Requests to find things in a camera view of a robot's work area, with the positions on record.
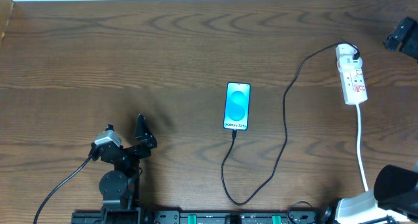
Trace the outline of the white power strip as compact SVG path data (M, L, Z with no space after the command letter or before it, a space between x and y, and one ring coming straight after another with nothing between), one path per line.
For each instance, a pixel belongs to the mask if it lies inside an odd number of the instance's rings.
M344 55L353 56L353 59L360 57L356 46L339 44L336 47L336 65L337 58ZM356 105L368 100L362 68L351 72L339 71L339 73L345 104Z

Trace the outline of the blue Galaxy smartphone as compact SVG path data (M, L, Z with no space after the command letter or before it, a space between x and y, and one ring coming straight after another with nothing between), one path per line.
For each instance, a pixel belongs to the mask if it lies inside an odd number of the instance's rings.
M225 98L223 128L237 131L248 129L251 85L229 82Z

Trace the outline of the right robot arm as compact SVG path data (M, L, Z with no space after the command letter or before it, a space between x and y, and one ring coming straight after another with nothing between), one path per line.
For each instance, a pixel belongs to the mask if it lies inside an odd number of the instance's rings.
M322 223L401 223L417 222L417 168L408 170L387 165L369 188L361 155L362 119L360 104L368 99L359 49L348 42L336 47L336 65L340 73L344 102L357 111L356 154L364 192L340 199L329 206Z

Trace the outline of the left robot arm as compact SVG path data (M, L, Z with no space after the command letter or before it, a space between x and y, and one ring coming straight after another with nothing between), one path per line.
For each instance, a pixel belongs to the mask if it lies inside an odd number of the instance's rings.
M99 182L103 196L101 223L152 223L152 215L138 206L138 185L142 169L141 159L151 155L157 147L157 140L149 130L145 117L138 115L135 126L136 146L125 148L113 125L97 135L91 144L89 156L110 163L114 169L107 172Z

